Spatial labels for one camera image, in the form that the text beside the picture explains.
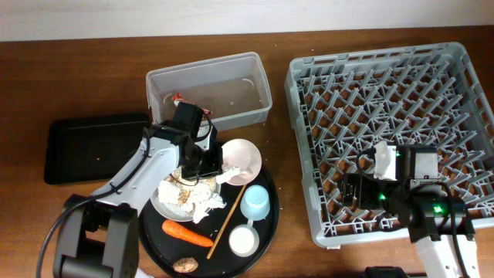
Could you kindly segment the rice and peanut shells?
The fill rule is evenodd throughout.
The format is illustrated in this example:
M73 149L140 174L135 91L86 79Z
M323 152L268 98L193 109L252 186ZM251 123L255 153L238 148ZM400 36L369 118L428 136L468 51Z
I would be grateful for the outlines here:
M170 175L165 178L165 181L169 181L180 190L178 197L178 203L180 205L183 205L186 202L205 202L212 197L216 190L216 183L210 178L199 179L198 181L189 181Z

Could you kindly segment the pink bowl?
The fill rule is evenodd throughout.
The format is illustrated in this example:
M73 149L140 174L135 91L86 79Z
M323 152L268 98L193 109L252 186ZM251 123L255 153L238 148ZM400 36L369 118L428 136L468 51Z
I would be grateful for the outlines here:
M253 181L262 167L262 156L259 149L246 139L233 139L222 145L223 171L228 166L242 169L239 175L245 184Z

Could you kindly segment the red snack wrapper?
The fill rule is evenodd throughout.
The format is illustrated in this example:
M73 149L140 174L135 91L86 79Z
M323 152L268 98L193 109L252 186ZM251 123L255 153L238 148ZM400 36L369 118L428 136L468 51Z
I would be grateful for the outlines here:
M191 100L186 100L185 98L183 98L183 96L180 94L180 93L176 93L172 98L171 98L173 104L177 107L179 103L188 103L188 104L192 104L192 105L195 105L194 102L192 102ZM208 109L205 109L203 108L203 111L206 115L208 116L211 116L212 115L212 112Z

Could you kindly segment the light blue cup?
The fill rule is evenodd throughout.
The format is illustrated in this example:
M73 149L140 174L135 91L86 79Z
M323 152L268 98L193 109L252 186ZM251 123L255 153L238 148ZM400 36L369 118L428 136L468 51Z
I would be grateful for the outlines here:
M268 191L260 185L249 186L243 194L240 210L248 220L264 219L270 211Z

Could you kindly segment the white cup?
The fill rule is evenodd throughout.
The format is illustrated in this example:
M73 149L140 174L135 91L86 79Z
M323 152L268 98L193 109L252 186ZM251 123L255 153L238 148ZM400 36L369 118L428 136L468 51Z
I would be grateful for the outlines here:
M246 224L236 226L228 238L231 251L239 257L251 256L258 249L259 243L259 234L251 219Z

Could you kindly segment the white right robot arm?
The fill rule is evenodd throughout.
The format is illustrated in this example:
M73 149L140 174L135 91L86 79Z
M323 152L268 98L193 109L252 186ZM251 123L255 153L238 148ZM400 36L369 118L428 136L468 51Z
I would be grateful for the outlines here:
M466 203L440 180L436 147L381 141L361 152L374 171L346 173L343 205L382 209L397 217L429 277L477 277L475 230Z

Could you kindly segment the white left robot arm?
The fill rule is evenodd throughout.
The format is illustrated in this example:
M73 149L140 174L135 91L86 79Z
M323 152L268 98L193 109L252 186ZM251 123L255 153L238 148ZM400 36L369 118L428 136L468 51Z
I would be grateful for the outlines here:
M144 130L134 156L91 196L70 196L47 235L57 235L55 277L136 277L138 218L159 183L176 168L210 177L221 168L221 148L211 130L158 127Z

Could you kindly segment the grey dishwasher rack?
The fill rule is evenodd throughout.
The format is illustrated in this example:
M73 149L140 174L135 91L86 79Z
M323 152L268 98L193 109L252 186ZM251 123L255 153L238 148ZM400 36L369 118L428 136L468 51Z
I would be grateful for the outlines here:
M439 177L464 200L477 229L493 225L493 113L457 42L296 58L285 81L313 242L322 248L408 233L383 210L343 203L346 173L372 171L364 150L438 149Z

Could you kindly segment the orange carrot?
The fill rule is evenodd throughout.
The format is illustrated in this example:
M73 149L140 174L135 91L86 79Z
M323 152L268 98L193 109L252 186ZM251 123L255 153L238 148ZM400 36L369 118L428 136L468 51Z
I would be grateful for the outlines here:
M167 235L176 239L189 242L196 246L213 247L213 241L211 239L192 232L175 221L167 219L163 222L161 228Z

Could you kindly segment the clear plastic bin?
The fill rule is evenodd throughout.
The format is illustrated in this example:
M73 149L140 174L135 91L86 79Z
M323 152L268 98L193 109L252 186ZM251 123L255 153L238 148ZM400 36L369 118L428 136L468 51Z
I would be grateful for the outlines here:
M266 71L254 52L152 70L146 91L155 124L173 117L176 93L210 110L218 131L263 123L272 107Z

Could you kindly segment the round black tray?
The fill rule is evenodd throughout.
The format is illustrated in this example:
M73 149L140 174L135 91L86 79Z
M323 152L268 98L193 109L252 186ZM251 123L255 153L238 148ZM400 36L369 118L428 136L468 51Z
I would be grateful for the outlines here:
M260 221L253 222L258 232L260 244L248 257L239 257L228 245L229 233L238 225L246 224L240 208L236 208L226 226L211 258L207 257L208 248L196 246L166 234L162 229L165 217L148 202L139 217L140 243L154 263L172 277L237 277L253 267L269 248L276 233L279 220L279 199L275 183L269 170L261 167L257 177L250 185L260 185L269 193L269 214ZM173 264L183 258L193 258L198 268L191 273L174 271Z

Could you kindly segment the wooden chopstick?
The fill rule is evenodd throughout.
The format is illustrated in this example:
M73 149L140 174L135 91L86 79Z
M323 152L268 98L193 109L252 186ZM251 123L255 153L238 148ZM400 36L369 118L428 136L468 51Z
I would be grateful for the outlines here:
M214 253L214 251L215 251L215 249L216 249L216 247L217 247L217 245L218 245L218 243L219 243L219 241L220 241L220 239L221 239L221 237L222 237L222 235L223 235L223 233L224 233L224 231L225 231L225 229L226 229L226 227L227 227L227 225L228 225L228 223L229 223L229 221L233 215L233 213L236 210L236 207L238 206L238 204L241 201L242 195L245 192L246 187L247 187L247 184L243 185L240 192L238 193L236 200L234 201L232 207L230 208L230 210L229 210L229 212L225 218L225 221L223 222L222 227L220 228L218 235L215 238L213 246L210 248L210 250L206 256L206 259L211 259L211 257L213 255L213 253Z

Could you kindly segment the brown walnut shell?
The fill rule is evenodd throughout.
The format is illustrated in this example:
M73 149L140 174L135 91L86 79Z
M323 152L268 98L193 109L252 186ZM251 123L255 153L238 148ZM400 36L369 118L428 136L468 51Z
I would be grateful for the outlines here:
M192 273L198 268L198 262L193 257L182 258L176 261L172 267L177 273Z

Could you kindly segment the black rectangular tray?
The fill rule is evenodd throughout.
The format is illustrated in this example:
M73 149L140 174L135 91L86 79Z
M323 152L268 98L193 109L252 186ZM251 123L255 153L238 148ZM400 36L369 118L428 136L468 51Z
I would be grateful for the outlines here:
M112 178L137 151L144 113L58 120L49 128L44 181L70 185Z

